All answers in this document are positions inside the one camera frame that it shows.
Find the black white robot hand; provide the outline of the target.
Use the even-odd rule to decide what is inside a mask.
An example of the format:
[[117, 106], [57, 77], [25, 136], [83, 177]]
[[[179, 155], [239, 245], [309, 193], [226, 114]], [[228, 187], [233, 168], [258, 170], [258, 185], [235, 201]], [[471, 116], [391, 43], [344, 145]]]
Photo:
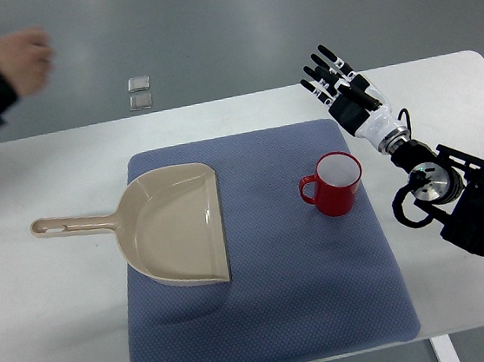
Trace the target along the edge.
[[300, 84], [323, 103], [351, 136], [367, 140], [383, 155], [391, 155], [411, 138], [408, 122], [395, 118], [388, 99], [347, 61], [324, 45], [305, 66], [308, 80]]

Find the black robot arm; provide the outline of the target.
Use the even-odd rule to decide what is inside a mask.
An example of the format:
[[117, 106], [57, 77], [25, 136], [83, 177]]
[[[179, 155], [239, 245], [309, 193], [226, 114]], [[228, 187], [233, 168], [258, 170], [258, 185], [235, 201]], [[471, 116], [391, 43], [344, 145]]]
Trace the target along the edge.
[[444, 240], [484, 257], [484, 160], [441, 144], [430, 149], [412, 138], [406, 109], [398, 119], [402, 131], [386, 150], [408, 182], [392, 201], [394, 217], [413, 229], [439, 221]]

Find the person's bare hand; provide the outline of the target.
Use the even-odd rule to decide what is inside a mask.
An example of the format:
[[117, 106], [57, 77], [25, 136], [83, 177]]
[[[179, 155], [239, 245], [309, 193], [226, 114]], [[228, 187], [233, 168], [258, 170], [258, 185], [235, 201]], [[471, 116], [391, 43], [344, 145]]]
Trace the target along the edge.
[[47, 84], [54, 55], [43, 28], [10, 32], [0, 37], [0, 74], [19, 97], [34, 95]]

